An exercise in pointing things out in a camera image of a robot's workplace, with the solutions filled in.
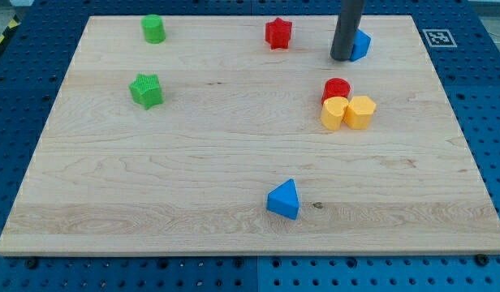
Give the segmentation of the grey cylindrical robot arm rod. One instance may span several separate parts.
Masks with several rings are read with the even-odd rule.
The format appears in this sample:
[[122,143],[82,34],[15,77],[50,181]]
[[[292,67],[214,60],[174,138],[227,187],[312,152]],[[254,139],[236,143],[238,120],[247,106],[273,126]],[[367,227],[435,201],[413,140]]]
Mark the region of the grey cylindrical robot arm rod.
[[366,5],[365,0],[342,0],[330,57],[335,61],[347,61]]

